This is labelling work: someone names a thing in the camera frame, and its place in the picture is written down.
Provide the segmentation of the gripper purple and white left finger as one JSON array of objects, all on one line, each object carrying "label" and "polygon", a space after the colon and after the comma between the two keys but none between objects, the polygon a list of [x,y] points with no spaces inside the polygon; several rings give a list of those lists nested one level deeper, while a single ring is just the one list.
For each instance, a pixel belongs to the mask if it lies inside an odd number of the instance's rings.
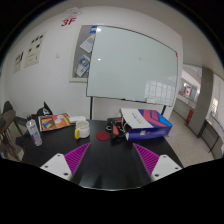
[{"label": "gripper purple and white left finger", "polygon": [[78,169],[89,146],[90,144],[86,143],[66,154],[57,153],[43,164],[41,169],[70,181]]}]

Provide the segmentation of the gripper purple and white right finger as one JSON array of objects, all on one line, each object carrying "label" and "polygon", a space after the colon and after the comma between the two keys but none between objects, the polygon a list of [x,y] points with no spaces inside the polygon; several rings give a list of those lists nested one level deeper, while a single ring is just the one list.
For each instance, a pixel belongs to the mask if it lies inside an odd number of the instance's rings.
[{"label": "gripper purple and white right finger", "polygon": [[151,150],[136,143],[134,143],[133,146],[152,181],[157,181],[181,170],[181,167],[168,155],[157,155]]}]

